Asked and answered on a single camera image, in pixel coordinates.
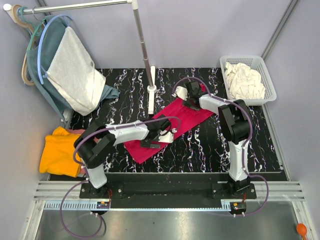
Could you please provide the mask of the red t shirt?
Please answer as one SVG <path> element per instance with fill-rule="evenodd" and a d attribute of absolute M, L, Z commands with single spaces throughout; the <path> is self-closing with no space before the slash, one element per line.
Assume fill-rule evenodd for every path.
<path fill-rule="evenodd" d="M 174 139 L 176 140 L 182 134 L 188 132 L 192 128 L 196 127 L 200 123 L 204 122 L 214 113 L 205 110 L 194 110 L 185 105 L 183 105 L 183 100 L 181 98 L 175 99 L 172 103 L 166 106 L 163 110 L 157 113 L 154 118 L 159 117 L 177 117 L 181 121 L 181 125 L 179 125 L 179 121 L 176 119 L 170 119 L 171 126 L 168 127 L 169 130 L 172 128 L 176 128 L 177 132 L 174 134 Z M 138 163 L 142 164 L 147 159 L 151 158 L 155 154 L 157 154 L 160 150 L 164 149 L 168 144 L 161 143 L 159 148 L 148 148 L 142 147 L 141 142 L 139 140 L 133 140 L 124 143 L 124 147 L 129 152 L 133 160 Z"/>

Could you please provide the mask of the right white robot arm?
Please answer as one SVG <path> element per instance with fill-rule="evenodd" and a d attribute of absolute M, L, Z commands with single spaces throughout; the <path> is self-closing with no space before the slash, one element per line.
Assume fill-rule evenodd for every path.
<path fill-rule="evenodd" d="M 250 186 L 248 146 L 252 136 L 252 122 L 243 100 L 230 101 L 203 91 L 197 81 L 184 84 L 183 104 L 194 110 L 207 110 L 219 117 L 223 137 L 229 146 L 229 180 L 226 192 L 231 196 L 243 194 Z"/>

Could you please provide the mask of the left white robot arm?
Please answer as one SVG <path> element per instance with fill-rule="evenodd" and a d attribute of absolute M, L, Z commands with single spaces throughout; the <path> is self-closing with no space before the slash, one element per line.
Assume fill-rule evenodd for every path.
<path fill-rule="evenodd" d="M 161 143 L 172 143 L 176 132 L 164 115 L 123 124 L 95 122 L 76 139 L 74 153 L 80 157 L 90 187 L 102 195 L 107 184 L 104 162 L 110 149 L 130 141 L 140 142 L 143 148 L 159 148 Z"/>

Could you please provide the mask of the metal clothes rack stand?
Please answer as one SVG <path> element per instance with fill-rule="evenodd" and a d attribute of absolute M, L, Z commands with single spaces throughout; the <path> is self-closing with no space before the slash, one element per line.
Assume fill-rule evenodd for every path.
<path fill-rule="evenodd" d="M 34 15 L 34 14 L 42 14 L 42 13 L 49 13 L 49 12 L 58 12 L 63 10 L 94 8 L 94 7 L 121 5 L 121 4 L 129 4 L 131 5 L 133 10 L 138 37 L 139 37 L 141 50 L 142 50 L 143 62 L 144 62 L 145 71 L 146 71 L 147 80 L 148 80 L 148 86 L 147 86 L 148 114 L 153 115 L 155 111 L 155 94 L 157 92 L 157 86 L 155 84 L 156 67 L 154 65 L 150 65 L 149 63 L 147 47 L 146 47 L 142 24 L 141 24 L 140 15 L 139 15 L 138 2 L 136 0 L 102 0 L 102 1 L 86 2 L 86 3 L 74 3 L 74 4 L 61 5 L 61 6 L 40 6 L 40 7 L 23 9 L 22 12 L 25 15 L 29 15 L 29 14 Z"/>

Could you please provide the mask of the cream white t shirt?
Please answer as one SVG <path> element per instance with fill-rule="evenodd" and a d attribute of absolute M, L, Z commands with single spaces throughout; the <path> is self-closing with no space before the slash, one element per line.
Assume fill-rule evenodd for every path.
<path fill-rule="evenodd" d="M 233 99 L 264 99 L 266 88 L 261 74 L 244 63 L 225 63 L 225 76 L 229 93 Z"/>

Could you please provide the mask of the white plastic basket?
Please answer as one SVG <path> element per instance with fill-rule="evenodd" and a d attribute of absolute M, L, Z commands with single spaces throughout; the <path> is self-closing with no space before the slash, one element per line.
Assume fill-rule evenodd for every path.
<path fill-rule="evenodd" d="M 244 100 L 248 106 L 262 106 L 277 99 L 264 60 L 258 55 L 224 55 L 219 59 L 229 100 Z"/>

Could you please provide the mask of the pink folded t shirt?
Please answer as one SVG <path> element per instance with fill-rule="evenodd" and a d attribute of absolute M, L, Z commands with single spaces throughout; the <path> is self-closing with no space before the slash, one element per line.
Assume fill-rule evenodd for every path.
<path fill-rule="evenodd" d="M 81 135 L 85 130 L 84 129 L 66 129 L 66 131 L 70 134 L 75 134 L 75 135 Z M 94 137 L 94 141 L 98 143 L 100 140 L 96 137 Z M 82 175 L 83 177 L 86 175 L 85 170 L 81 168 L 78 176 Z"/>

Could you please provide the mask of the yellow folded t shirt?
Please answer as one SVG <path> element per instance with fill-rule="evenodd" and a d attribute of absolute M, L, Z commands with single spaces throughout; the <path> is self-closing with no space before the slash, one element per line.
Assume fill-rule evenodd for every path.
<path fill-rule="evenodd" d="M 59 126 L 52 134 L 45 137 L 45 145 L 39 163 L 41 174 L 66 175 L 77 177 L 81 170 L 80 157 L 76 155 L 74 142 L 80 137 L 78 134 L 67 132 L 67 129 Z"/>

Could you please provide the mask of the white hanging towel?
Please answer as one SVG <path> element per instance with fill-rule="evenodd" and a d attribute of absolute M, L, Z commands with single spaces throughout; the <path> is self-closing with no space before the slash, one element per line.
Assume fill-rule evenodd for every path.
<path fill-rule="evenodd" d="M 97 108 L 106 78 L 95 69 L 90 54 L 69 26 L 47 74 L 50 83 L 74 111 L 86 116 Z"/>

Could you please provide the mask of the light blue hanger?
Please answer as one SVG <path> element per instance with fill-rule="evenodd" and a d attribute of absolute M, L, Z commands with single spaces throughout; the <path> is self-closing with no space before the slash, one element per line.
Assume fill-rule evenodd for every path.
<path fill-rule="evenodd" d="M 41 85 L 48 78 L 47 70 L 58 50 L 65 30 L 73 19 L 66 14 L 47 15 L 40 24 L 43 27 L 36 52 L 36 75 Z"/>

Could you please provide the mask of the blue grey hanging shirt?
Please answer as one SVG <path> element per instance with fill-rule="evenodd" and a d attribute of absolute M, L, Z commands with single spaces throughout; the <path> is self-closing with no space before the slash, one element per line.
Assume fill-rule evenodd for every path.
<path fill-rule="evenodd" d="M 41 34 L 32 34 L 26 51 L 32 81 L 63 122 L 66 111 L 87 116 L 100 102 L 120 95 L 96 69 L 71 20 L 64 14 L 45 16 L 36 27 Z"/>

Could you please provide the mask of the green hanger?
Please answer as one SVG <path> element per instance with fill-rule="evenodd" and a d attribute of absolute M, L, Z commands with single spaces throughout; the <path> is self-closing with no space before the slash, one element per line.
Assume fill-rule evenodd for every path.
<path fill-rule="evenodd" d="M 43 33 L 47 20 L 45 17 L 40 20 L 34 16 L 34 18 L 37 20 L 37 24 L 35 24 L 34 22 L 27 20 L 25 17 L 24 10 L 27 7 L 19 4 L 15 5 L 14 7 L 15 10 L 13 10 L 13 13 L 16 24 L 25 29 L 29 34 L 29 43 L 26 49 L 26 52 L 28 52 L 30 49 L 32 49 L 34 43 L 36 42 L 36 38 L 40 37 Z"/>

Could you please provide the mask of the orange ball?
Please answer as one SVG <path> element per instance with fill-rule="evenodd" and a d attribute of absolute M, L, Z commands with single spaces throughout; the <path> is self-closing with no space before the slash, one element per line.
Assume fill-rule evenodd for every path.
<path fill-rule="evenodd" d="M 303 240 L 307 240 L 307 227 L 303 223 L 298 223 L 296 226 L 297 233 L 302 237 Z"/>

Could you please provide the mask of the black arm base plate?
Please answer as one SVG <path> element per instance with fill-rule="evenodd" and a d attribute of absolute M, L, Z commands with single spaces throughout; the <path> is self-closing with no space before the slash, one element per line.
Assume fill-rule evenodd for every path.
<path fill-rule="evenodd" d="M 108 173 L 102 195 L 83 183 L 81 199 L 111 198 L 113 209 L 213 209 L 222 200 L 255 200 L 254 184 L 243 194 L 232 196 L 226 192 L 227 173 Z"/>

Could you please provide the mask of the aluminium frame rail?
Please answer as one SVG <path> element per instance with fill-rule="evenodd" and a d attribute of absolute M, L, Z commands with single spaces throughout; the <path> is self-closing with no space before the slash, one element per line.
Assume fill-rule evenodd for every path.
<path fill-rule="evenodd" d="M 305 197 L 297 181 L 252 181 L 246 194 L 247 202 L 290 202 L 296 219 L 307 227 L 306 238 L 318 240 L 307 210 Z M 99 211 L 99 202 L 110 205 L 112 211 L 174 211 L 227 212 L 240 196 L 228 196 L 222 191 L 224 181 L 119 181 L 106 187 L 112 192 L 91 196 L 83 181 L 40 181 L 33 197 L 33 206 L 23 240 L 34 240 L 42 213 L 49 210 Z"/>

